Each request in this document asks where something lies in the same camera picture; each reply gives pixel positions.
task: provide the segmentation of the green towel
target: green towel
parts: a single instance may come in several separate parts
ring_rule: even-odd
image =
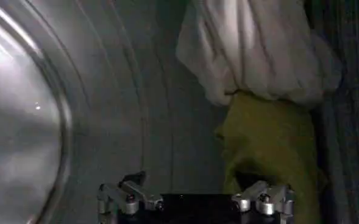
[[[224,144],[225,193],[241,191],[235,172],[262,175],[295,190],[295,224],[321,223],[315,136],[305,108],[238,93],[218,136]]]

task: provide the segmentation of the metal bracket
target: metal bracket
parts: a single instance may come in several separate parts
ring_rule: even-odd
[[[144,176],[145,173],[140,172],[126,176],[118,186],[102,184],[99,187],[97,193],[99,223],[116,223],[117,208],[125,215],[135,215],[140,209],[140,202],[144,203],[145,210],[163,210],[163,197],[149,193],[138,184],[142,184]]]
[[[258,181],[247,188],[242,194],[232,196],[241,212],[251,209],[255,202],[256,210],[264,215],[274,215],[289,219],[293,216],[294,191],[286,185],[269,186],[265,181]]]

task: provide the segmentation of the white towel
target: white towel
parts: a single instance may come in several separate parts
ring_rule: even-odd
[[[341,79],[340,62],[310,30],[300,0],[193,0],[177,57],[216,105],[241,89],[312,107]]]

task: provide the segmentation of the stainless steel drum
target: stainless steel drum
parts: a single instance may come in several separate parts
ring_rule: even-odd
[[[67,174],[65,105],[42,53],[0,8],[0,223],[35,223]]]

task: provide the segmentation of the screw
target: screw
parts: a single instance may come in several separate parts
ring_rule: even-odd
[[[269,203],[270,202],[270,196],[268,194],[261,194],[258,199],[263,203]]]
[[[126,202],[130,203],[134,201],[135,201],[135,196],[133,194],[126,195]]]
[[[163,205],[163,202],[159,201],[157,204],[156,204],[156,210],[162,212],[164,211],[165,207]]]

